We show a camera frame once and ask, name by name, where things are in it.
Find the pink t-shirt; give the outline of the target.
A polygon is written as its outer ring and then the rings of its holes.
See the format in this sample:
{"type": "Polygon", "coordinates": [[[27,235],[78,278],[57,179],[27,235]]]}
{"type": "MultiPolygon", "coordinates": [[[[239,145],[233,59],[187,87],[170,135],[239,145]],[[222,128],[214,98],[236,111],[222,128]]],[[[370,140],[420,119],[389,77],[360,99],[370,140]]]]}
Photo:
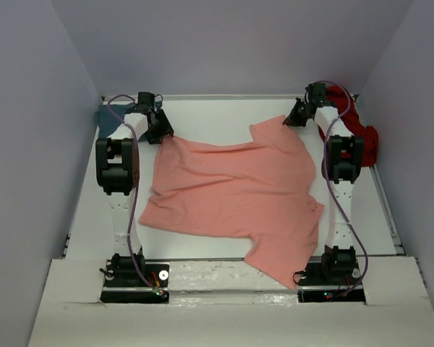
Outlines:
{"type": "Polygon", "coordinates": [[[210,145],[181,137],[156,154],[141,225],[181,234],[246,238],[245,262],[294,289],[318,245],[323,205],[310,195],[315,164],[277,116],[250,126],[251,141],[210,145]]]}

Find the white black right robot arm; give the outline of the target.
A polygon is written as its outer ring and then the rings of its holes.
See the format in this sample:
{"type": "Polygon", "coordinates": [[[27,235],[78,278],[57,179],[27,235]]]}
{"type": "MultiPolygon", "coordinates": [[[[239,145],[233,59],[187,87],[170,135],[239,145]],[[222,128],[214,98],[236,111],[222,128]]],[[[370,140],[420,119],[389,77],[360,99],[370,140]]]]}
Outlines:
{"type": "Polygon", "coordinates": [[[327,97],[328,82],[309,84],[305,98],[296,99],[284,124],[304,127],[313,120],[324,134],[321,173],[329,192],[329,224],[321,262],[310,263],[295,275],[297,284],[311,283],[320,286],[348,284],[357,269],[357,253],[354,244],[363,246],[351,222],[352,193],[362,169],[365,141],[354,135],[342,120],[352,106],[350,94],[346,96],[346,108],[338,110],[327,97]]]}

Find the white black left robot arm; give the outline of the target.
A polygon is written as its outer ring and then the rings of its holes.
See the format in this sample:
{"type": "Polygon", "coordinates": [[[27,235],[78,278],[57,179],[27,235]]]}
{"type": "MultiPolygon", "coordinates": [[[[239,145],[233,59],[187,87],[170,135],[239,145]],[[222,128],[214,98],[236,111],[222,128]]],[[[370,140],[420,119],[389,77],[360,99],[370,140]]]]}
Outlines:
{"type": "Polygon", "coordinates": [[[137,235],[135,211],[140,188],[139,142],[159,145],[174,135],[160,94],[140,92],[128,104],[111,98],[98,109],[99,135],[95,141],[95,177],[108,200],[114,228],[111,259],[100,269],[118,286],[149,287],[159,294],[159,279],[147,278],[142,244],[137,235]]]}

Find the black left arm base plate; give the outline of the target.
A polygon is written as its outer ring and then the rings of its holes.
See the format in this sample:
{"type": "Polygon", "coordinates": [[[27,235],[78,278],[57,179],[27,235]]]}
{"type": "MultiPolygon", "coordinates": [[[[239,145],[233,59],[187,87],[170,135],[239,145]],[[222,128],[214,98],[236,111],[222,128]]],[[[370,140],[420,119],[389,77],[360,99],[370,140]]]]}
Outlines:
{"type": "Polygon", "coordinates": [[[104,274],[100,300],[105,304],[167,304],[169,302],[170,265],[146,262],[142,280],[130,265],[126,271],[114,269],[111,262],[104,274]]]}

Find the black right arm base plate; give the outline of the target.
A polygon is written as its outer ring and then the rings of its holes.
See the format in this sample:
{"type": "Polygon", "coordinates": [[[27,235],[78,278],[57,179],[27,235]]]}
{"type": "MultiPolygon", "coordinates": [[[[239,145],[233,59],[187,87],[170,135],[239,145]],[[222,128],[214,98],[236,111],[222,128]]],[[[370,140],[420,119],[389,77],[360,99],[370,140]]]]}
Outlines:
{"type": "Polygon", "coordinates": [[[300,304],[359,302],[365,303],[365,291],[357,284],[361,272],[356,263],[351,270],[338,277],[328,277],[322,273],[319,262],[310,262],[303,271],[293,275],[297,285],[297,301],[300,304]]]}

